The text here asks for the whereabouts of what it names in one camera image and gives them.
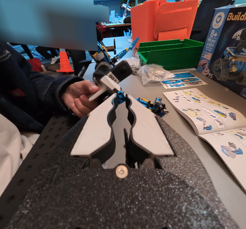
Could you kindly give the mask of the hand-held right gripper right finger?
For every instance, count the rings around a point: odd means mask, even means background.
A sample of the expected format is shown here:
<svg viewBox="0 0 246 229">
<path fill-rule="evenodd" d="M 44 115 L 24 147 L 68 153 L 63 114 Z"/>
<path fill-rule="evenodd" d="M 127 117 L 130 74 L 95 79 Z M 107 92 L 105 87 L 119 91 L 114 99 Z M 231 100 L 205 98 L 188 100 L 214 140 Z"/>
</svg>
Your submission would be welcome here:
<svg viewBox="0 0 246 229">
<path fill-rule="evenodd" d="M 124 129 L 126 164 L 135 168 L 162 168 L 158 158 L 174 156 L 157 117 L 126 94 L 127 119 L 131 125 L 129 134 Z"/>
</svg>

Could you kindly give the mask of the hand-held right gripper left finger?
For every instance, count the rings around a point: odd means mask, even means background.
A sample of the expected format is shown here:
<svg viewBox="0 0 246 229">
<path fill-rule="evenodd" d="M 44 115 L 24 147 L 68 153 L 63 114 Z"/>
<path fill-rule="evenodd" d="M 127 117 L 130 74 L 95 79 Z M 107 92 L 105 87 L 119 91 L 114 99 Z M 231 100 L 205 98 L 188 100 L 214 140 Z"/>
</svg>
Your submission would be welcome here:
<svg viewBox="0 0 246 229">
<path fill-rule="evenodd" d="M 118 95 L 111 95 L 88 116 L 70 156 L 98 159 L 103 164 L 115 152 L 112 124 L 116 119 Z"/>
</svg>

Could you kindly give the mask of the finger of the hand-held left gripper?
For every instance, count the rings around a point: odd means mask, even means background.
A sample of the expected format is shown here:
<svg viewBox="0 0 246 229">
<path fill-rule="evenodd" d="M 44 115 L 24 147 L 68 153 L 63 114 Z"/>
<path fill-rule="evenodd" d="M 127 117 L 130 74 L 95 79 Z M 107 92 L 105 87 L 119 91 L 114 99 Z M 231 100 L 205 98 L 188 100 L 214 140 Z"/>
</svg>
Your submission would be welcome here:
<svg viewBox="0 0 246 229">
<path fill-rule="evenodd" d="M 100 90 L 102 92 L 109 90 L 113 93 L 118 93 L 119 91 L 121 91 L 121 87 L 108 76 L 103 76 L 100 80 Z"/>
</svg>

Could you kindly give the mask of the person's left forearm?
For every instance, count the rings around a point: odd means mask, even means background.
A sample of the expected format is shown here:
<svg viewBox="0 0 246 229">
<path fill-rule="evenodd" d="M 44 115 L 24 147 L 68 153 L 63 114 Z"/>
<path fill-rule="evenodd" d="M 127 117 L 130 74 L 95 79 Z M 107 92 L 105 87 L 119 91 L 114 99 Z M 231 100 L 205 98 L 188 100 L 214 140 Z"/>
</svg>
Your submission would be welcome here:
<svg viewBox="0 0 246 229">
<path fill-rule="evenodd" d="M 42 132 L 52 115 L 68 108 L 60 99 L 78 76 L 54 77 L 32 71 L 31 64 L 5 42 L 0 43 L 0 111 L 20 131 Z"/>
</svg>

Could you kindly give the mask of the person's left hand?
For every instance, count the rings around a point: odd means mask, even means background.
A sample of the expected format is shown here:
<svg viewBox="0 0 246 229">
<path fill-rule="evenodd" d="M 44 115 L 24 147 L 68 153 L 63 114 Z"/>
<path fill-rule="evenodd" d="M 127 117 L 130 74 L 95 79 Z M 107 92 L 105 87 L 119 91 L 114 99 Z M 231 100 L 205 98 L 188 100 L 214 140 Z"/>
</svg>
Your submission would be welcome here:
<svg viewBox="0 0 246 229">
<path fill-rule="evenodd" d="M 90 80 L 76 82 L 68 86 L 62 94 L 61 100 L 76 116 L 83 118 L 99 105 L 97 100 L 89 101 L 88 98 L 90 94 L 94 94 L 98 90 L 99 87 Z"/>
</svg>

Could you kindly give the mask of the clear plastic bag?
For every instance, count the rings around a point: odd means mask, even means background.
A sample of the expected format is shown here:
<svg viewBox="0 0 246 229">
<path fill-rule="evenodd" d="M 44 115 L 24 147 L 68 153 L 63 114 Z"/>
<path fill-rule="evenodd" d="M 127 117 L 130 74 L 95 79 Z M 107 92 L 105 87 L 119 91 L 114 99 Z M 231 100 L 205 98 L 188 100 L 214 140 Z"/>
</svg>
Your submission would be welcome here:
<svg viewBox="0 0 246 229">
<path fill-rule="evenodd" d="M 143 85 L 146 85 L 149 82 L 162 82 L 175 77 L 173 73 L 165 70 L 162 66 L 157 64 L 143 65 L 140 67 L 136 74 L 141 76 Z"/>
<path fill-rule="evenodd" d="M 131 58 L 125 58 L 124 60 L 126 60 L 128 64 L 130 65 L 132 69 L 132 75 L 137 75 L 137 72 L 140 70 L 141 65 L 142 65 L 140 59 L 131 57 Z"/>
</svg>

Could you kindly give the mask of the green storage bin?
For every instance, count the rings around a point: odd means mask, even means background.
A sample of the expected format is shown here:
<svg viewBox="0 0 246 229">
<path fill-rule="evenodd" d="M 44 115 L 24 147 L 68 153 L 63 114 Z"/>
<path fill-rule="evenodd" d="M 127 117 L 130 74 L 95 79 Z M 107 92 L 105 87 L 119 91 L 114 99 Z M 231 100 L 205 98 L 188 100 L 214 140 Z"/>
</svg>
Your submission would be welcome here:
<svg viewBox="0 0 246 229">
<path fill-rule="evenodd" d="M 191 39 L 142 42 L 138 55 L 143 65 L 157 64 L 165 70 L 197 68 L 203 46 Z"/>
</svg>

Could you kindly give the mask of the orange traffic cone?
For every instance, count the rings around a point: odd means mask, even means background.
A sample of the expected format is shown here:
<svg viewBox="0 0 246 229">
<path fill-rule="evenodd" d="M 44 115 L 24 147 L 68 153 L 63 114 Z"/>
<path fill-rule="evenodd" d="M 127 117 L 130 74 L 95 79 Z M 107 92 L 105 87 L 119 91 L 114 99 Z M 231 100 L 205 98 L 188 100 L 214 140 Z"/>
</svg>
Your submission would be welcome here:
<svg viewBox="0 0 246 229">
<path fill-rule="evenodd" d="M 74 70 L 71 68 L 67 53 L 65 49 L 60 48 L 60 70 L 56 72 L 73 73 Z"/>
</svg>

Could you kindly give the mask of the orange storage bin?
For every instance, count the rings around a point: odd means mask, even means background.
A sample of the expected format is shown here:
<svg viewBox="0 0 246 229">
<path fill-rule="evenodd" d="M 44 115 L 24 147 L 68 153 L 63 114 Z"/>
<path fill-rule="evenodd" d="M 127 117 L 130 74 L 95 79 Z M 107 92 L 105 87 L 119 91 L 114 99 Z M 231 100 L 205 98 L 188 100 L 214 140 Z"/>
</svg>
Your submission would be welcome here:
<svg viewBox="0 0 246 229">
<path fill-rule="evenodd" d="M 131 8 L 132 37 L 140 43 L 189 39 L 199 0 L 148 0 Z"/>
</svg>

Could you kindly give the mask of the open instruction booklet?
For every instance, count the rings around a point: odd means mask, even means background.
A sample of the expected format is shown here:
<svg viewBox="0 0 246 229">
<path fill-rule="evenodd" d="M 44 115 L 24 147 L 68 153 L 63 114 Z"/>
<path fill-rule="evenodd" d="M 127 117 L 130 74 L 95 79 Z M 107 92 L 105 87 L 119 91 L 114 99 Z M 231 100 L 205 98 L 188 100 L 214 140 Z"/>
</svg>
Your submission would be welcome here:
<svg viewBox="0 0 246 229">
<path fill-rule="evenodd" d="M 197 136 L 217 152 L 246 190 L 246 119 L 237 110 L 217 102 L 198 89 L 163 93 L 192 126 Z"/>
</svg>

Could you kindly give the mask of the blue sticker sheet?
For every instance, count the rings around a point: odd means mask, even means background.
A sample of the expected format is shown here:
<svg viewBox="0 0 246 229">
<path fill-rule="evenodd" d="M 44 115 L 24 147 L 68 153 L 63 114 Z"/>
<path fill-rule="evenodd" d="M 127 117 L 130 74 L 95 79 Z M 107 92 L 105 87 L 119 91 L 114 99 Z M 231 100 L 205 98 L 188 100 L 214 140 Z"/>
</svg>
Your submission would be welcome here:
<svg viewBox="0 0 246 229">
<path fill-rule="evenodd" d="M 162 81 L 160 83 L 165 89 L 207 85 L 207 83 L 205 83 L 190 72 L 174 73 L 173 78 Z"/>
</svg>

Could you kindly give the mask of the red bag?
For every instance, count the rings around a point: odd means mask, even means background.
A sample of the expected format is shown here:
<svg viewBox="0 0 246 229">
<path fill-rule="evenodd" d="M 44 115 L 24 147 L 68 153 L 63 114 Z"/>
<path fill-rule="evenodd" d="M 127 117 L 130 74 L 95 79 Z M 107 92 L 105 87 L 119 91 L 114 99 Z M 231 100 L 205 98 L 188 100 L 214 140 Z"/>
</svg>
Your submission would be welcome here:
<svg viewBox="0 0 246 229">
<path fill-rule="evenodd" d="M 44 71 L 43 70 L 44 66 L 43 66 L 43 64 L 41 63 L 41 61 L 38 58 L 27 59 L 27 61 L 32 66 L 31 71 L 36 71 L 36 72 Z"/>
</svg>

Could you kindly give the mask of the white shirt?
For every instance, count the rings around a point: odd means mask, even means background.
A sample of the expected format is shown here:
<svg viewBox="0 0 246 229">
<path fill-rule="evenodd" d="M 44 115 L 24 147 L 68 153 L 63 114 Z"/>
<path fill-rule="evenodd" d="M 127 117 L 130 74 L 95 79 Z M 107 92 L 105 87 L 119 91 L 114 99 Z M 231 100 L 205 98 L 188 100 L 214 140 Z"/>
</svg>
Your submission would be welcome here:
<svg viewBox="0 0 246 229">
<path fill-rule="evenodd" d="M 0 115 L 0 195 L 38 138 L 38 133 L 19 131 L 11 121 Z"/>
</svg>

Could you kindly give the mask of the dark blue toy kit box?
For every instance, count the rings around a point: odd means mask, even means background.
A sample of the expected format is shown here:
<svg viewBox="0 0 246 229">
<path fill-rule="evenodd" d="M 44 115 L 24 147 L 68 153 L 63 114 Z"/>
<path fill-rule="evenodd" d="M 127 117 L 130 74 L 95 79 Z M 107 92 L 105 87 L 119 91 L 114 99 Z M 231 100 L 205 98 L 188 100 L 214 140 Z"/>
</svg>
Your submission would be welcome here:
<svg viewBox="0 0 246 229">
<path fill-rule="evenodd" d="M 197 71 L 246 98 L 246 4 L 214 10 Z"/>
</svg>

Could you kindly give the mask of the black storage bin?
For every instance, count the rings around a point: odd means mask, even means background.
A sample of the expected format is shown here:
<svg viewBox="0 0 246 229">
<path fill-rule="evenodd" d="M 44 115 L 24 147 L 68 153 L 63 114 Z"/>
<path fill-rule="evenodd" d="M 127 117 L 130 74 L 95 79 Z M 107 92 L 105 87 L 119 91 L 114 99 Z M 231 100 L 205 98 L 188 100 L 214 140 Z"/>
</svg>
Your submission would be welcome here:
<svg viewBox="0 0 246 229">
<path fill-rule="evenodd" d="M 214 9 L 227 6 L 232 0 L 202 0 L 194 20 L 190 39 L 205 42 L 213 16 Z"/>
</svg>

